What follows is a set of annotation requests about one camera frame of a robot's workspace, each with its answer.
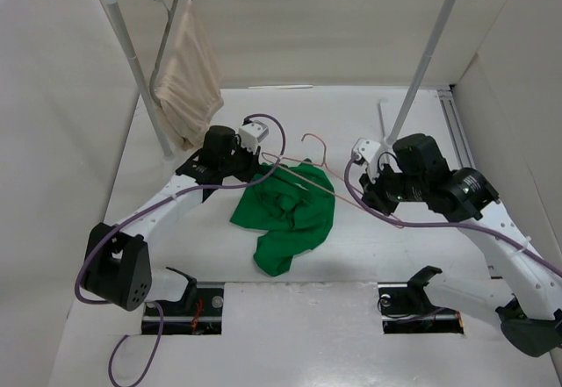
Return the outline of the green t shirt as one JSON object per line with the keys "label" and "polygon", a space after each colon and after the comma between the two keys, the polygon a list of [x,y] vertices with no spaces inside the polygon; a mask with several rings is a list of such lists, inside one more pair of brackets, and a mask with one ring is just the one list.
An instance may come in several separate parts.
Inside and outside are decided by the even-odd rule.
{"label": "green t shirt", "polygon": [[230,222],[263,231],[253,260],[268,276],[288,272],[295,256],[317,248],[334,224],[333,184],[306,162],[278,167],[263,182],[244,190]]}

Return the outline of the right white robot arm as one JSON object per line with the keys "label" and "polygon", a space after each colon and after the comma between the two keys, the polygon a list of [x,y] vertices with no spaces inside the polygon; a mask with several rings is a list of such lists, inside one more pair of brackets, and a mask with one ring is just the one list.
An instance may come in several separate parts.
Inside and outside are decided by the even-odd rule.
{"label": "right white robot arm", "polygon": [[504,284],[490,287],[426,266],[407,281],[415,313],[450,308],[496,326],[525,355],[539,357],[561,345],[561,272],[543,259],[510,218],[497,190],[476,169],[450,169],[433,137],[415,133],[394,142],[395,163],[380,163],[384,150],[360,139],[351,158],[365,167],[357,202],[387,221],[401,203],[424,203],[443,217],[436,228],[454,228],[493,266]]}

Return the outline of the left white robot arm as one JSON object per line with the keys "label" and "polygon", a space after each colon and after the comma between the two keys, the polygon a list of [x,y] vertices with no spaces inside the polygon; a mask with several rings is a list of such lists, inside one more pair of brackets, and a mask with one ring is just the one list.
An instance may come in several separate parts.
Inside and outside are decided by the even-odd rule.
{"label": "left white robot arm", "polygon": [[150,249],[226,178],[251,182],[268,133],[266,124],[249,119],[238,130],[211,126],[203,146],[140,209],[115,225],[99,223],[91,230],[81,288],[126,311],[157,301],[176,313],[189,312],[196,301],[194,279],[171,267],[154,267]]}

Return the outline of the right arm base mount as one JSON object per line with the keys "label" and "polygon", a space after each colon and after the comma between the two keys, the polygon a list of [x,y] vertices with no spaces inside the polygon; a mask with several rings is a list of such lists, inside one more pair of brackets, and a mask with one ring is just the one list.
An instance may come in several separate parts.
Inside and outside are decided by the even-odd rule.
{"label": "right arm base mount", "polygon": [[384,334],[463,334],[460,313],[431,305],[406,283],[380,283],[377,308]]}

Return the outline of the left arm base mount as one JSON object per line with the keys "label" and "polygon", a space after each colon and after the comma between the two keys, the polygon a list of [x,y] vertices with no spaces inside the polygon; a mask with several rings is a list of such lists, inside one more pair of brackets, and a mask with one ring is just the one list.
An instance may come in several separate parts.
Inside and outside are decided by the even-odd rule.
{"label": "left arm base mount", "polygon": [[220,335],[224,308],[224,283],[201,283],[186,304],[159,301],[163,311],[163,335]]}

